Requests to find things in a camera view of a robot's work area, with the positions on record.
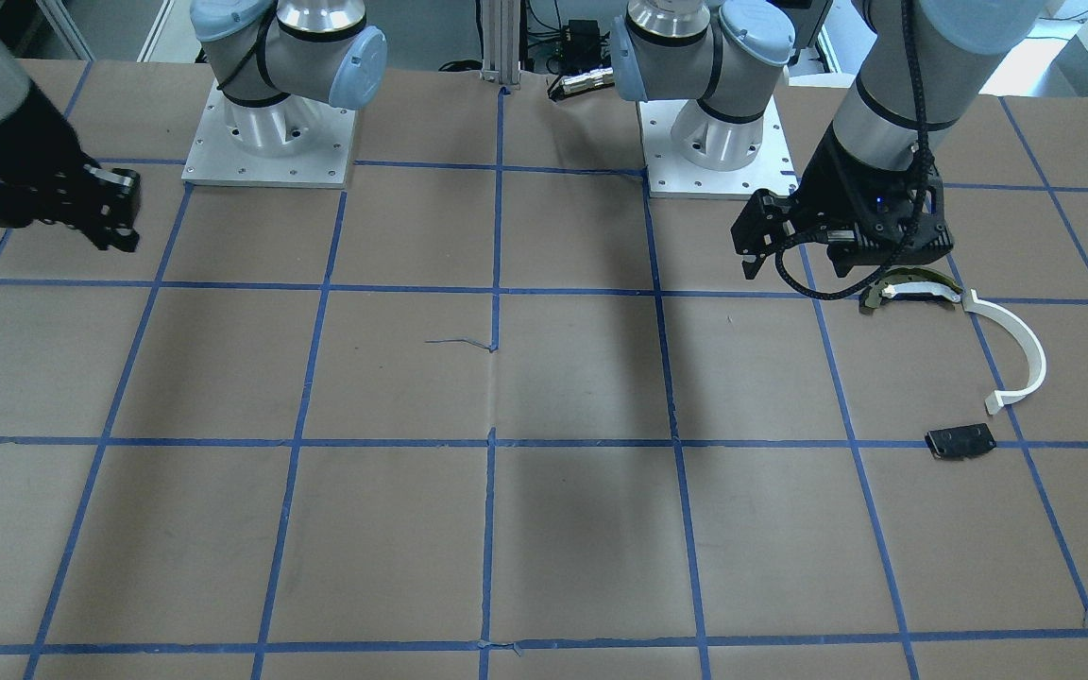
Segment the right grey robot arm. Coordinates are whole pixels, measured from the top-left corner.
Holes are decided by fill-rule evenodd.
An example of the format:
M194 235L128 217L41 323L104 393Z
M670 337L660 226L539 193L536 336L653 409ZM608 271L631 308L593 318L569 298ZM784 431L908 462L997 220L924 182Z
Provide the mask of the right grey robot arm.
M138 61L212 69L208 143L242 161L306 159L327 111L374 99L387 36L363 1L151 1ZM143 180L83 149L64 113L0 40L0 228L63 224L95 248L134 251Z

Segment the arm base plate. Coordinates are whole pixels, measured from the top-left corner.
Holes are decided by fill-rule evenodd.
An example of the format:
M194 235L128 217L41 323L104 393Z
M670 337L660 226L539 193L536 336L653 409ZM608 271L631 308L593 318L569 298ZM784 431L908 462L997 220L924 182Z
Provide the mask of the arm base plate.
M247 108L211 86L181 180L236 188L346 188L358 112L289 96Z
M652 197L749 199L759 189L798 189L774 100L747 124L713 119L694 100L640 102L636 112Z

